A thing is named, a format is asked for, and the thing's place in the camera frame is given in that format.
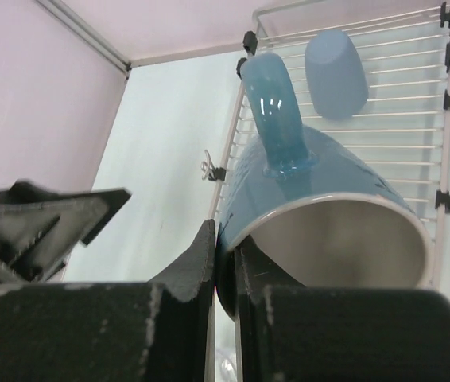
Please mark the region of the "clear octagonal glass cup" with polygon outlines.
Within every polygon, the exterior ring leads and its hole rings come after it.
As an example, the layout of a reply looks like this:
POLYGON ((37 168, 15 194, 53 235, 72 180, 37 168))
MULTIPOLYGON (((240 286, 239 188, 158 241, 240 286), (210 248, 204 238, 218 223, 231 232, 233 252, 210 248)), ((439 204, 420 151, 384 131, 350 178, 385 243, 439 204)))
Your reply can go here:
POLYGON ((237 382, 236 353, 231 347, 215 349, 215 381, 237 382))

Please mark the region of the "light blue plain cup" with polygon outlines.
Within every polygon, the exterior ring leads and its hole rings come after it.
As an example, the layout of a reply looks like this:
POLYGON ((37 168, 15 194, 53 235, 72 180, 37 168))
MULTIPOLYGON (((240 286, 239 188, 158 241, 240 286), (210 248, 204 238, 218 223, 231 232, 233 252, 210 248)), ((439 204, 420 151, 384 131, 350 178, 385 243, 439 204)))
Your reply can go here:
POLYGON ((305 76, 314 109, 326 119, 349 119, 369 98, 359 54, 341 29, 325 30, 308 42, 305 76))

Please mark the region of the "blue ribbed flower mug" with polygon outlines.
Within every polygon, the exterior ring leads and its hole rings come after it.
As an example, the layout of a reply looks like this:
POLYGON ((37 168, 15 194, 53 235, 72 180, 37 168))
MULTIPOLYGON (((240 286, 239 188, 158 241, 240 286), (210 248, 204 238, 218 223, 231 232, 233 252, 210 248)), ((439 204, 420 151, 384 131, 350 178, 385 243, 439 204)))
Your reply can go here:
POLYGON ((236 255, 265 255, 307 287, 426 287, 433 244, 424 224, 386 179, 303 123, 283 60, 247 58, 239 76, 256 133, 219 214, 216 289, 227 314, 236 255))

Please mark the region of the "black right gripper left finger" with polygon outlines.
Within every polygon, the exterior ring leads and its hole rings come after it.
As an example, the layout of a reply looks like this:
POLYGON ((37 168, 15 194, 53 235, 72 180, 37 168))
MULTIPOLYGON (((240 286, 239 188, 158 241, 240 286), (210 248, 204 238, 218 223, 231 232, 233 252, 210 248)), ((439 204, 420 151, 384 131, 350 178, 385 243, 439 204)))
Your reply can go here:
POLYGON ((215 223, 151 280, 0 284, 0 381, 212 381, 215 223))

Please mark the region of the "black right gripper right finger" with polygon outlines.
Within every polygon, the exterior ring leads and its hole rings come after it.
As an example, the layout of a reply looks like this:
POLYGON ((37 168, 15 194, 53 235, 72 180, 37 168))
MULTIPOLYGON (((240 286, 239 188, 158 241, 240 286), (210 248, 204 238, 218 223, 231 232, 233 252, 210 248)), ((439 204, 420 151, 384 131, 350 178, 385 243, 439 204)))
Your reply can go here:
POLYGON ((450 301, 430 290, 310 288, 235 251, 244 381, 450 381, 450 301))

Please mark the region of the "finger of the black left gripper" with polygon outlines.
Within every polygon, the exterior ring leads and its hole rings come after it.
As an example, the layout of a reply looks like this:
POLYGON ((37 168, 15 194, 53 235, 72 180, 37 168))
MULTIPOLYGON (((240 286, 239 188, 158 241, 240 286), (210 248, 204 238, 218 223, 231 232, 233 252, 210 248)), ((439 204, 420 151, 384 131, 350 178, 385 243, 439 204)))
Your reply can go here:
POLYGON ((58 193, 31 181, 0 189, 0 263, 26 281, 63 268, 77 243, 88 245, 131 198, 124 188, 58 193))

